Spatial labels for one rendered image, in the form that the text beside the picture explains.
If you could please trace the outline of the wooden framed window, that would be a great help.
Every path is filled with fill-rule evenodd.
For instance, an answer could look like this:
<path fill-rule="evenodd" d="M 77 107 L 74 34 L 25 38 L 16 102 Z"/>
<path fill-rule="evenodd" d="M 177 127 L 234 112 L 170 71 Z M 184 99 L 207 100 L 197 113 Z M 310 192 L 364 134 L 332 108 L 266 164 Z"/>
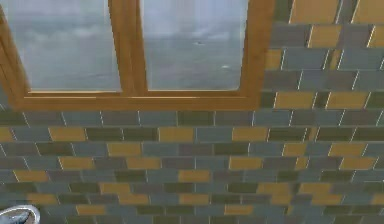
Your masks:
<path fill-rule="evenodd" d="M 121 90 L 33 91 L 0 6 L 0 86 L 14 111 L 253 111 L 260 107 L 275 0 L 248 0 L 239 88 L 150 90 L 139 0 L 108 0 Z"/>

